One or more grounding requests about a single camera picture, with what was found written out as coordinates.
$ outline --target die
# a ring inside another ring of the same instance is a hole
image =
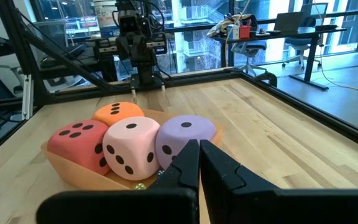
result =
[[[106,105],[95,112],[92,119],[101,121],[108,126],[133,116],[144,116],[142,109],[134,103],[118,102]]]
[[[163,169],[168,168],[190,139],[211,140],[216,133],[215,125],[208,119],[183,115],[169,119],[158,131],[155,153]]]
[[[103,138],[110,168],[127,180],[143,180],[158,170],[155,137],[160,125],[151,118],[131,117],[112,125]]]
[[[69,124],[48,140],[48,151],[105,175],[110,171],[103,154],[102,140],[108,126],[100,121],[86,120]]]

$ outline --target metal bracket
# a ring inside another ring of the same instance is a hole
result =
[[[24,75],[22,120],[32,117],[34,104],[34,81],[31,75]]]

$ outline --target table leg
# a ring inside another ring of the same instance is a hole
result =
[[[316,55],[316,48],[317,48],[318,39],[319,39],[319,35],[314,35],[311,38],[311,44],[310,44],[310,49],[309,49],[309,57],[308,57],[308,62],[306,64],[305,77],[300,78],[298,75],[290,75],[290,77],[295,79],[295,80],[301,81],[303,83],[309,84],[311,86],[320,88],[321,90],[328,90],[329,88],[327,86],[320,85],[318,83],[310,81],[311,72],[313,70],[314,56]]]
[[[226,67],[226,57],[224,56],[224,43],[221,43],[221,68]]]
[[[228,65],[229,67],[233,67],[234,66],[234,53],[231,51],[231,48],[233,47],[232,44],[229,44],[229,55],[227,56],[228,61]]]

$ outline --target red box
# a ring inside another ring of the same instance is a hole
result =
[[[248,39],[251,32],[251,26],[240,26],[239,39]]]

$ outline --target laptop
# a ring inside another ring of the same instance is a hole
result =
[[[277,15],[274,30],[279,30],[281,32],[298,32],[302,18],[303,12],[279,13]]]

